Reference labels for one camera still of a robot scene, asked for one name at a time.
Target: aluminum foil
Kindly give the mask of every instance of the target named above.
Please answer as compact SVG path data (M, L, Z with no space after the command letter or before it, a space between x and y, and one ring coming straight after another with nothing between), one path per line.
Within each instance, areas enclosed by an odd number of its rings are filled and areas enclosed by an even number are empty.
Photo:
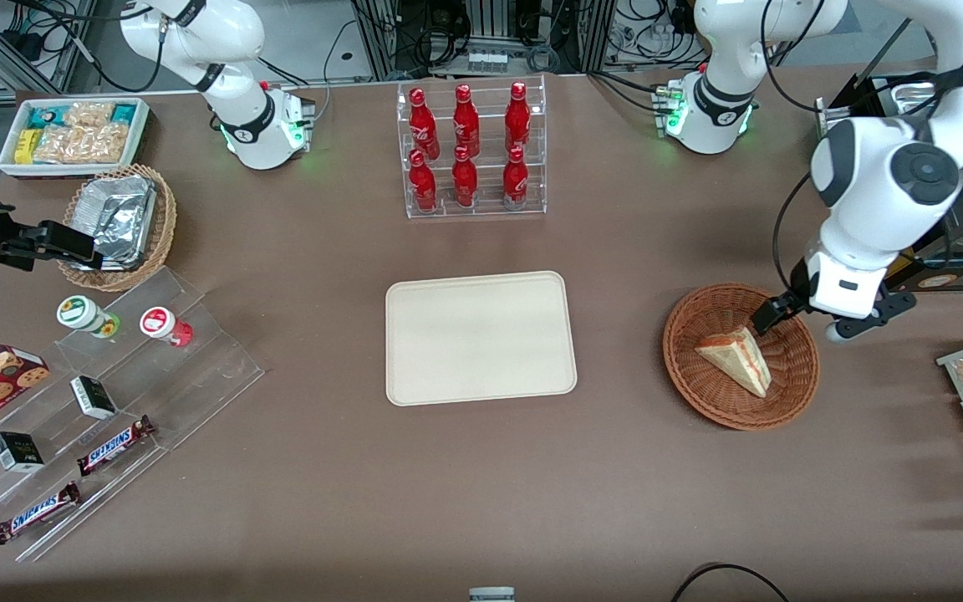
M157 192L144 176L93 180L80 191L69 227L94 237L104 271L135 270L144 262Z

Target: wicker basket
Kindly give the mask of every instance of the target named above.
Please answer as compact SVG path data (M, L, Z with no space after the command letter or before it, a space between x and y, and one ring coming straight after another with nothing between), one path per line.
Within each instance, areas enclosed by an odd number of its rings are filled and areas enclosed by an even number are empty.
M59 262L58 267L73 284L102 290L104 293L119 293L144 282L166 262L169 247L173 243L173 228L176 226L176 201L173 199L173 191L169 190L166 180L163 180L157 171L145 165L130 165L108 171L106 174L99 174L95 178L123 178L123 176L144 176L158 186L154 217L150 222L150 235L145 249L146 259L140 267L130 272L85 272L73 270L65 263ZM76 210L78 198L80 198L80 190L73 195L73 201L65 210L65 224L73 221L73 210Z
M664 327L664 362L675 388L701 414L739 431L775 428L797 418L819 384L817 348L800 319L783 321L757 336L772 372L772 385L763 400L695 351L708 335L749 325L753 312L768 297L764 290L737 283L705 286L682 298Z

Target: red bottle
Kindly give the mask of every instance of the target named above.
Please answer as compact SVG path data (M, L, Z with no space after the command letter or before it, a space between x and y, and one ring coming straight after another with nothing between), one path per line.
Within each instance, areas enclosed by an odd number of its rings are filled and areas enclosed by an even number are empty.
M465 209L474 207L478 196L478 170L471 161L466 145L456 147L456 164L451 168L451 178L456 182L456 202Z
M530 171L522 163L522 147L507 153L504 166L504 206L508 211L518 211L527 205L527 178Z
M441 145L436 141L433 111L425 106L425 92L421 88L413 88L408 96L411 99L411 137L414 138L415 148L421 149L427 159L435 161L436 157L441 156Z
M512 84L512 102L508 103L504 114L504 145L507 152L520 145L527 148L530 141L530 105L527 105L527 85L522 81Z
M423 213L435 212L436 180L433 179L433 171L425 164L425 156L418 149L411 149L408 159L411 161L408 179L411 180L411 190L414 193L418 211Z
M478 156L482 152L482 130L470 85L456 85L456 113L451 116L451 123L456 127L456 145L465 145L471 156Z

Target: table surface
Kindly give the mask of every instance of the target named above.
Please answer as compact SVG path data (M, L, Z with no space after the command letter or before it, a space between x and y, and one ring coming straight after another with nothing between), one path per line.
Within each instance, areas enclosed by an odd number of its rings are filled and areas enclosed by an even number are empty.
M808 100L852 72L780 77ZM963 415L933 361L963 348L963 293L924 294L846 346L809 317L823 373L805 414L714 426L666 377L659 333L698 286L778 287L772 222L813 115L764 84L735 148L695 156L592 80L546 83L549 213L488 222L406 220L394 84L337 88L316 149L269 172L226 153L199 95L150 96L145 163L180 207L169 264L268 373L42 560L0 548L0 597L668 599L710 561L791 599L963 595ZM4 177L0 198L37 221L76 186ZM792 205L788 264L823 217L811 193ZM390 285L532 270L567 283L572 393L390 404ZM61 338L70 293L54 264L0 268L0 343ZM704 580L692 599L768 599L744 576Z

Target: sandwich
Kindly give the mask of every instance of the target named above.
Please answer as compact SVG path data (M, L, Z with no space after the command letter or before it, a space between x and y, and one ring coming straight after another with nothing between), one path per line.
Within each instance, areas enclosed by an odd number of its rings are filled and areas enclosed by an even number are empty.
M729 334L706 336L695 349L701 357L723 370L726 376L744 386L746 391L757 397L767 395L767 388L772 384L772 373L767 369L764 355L761 355L757 340L753 339L749 328L741 327Z

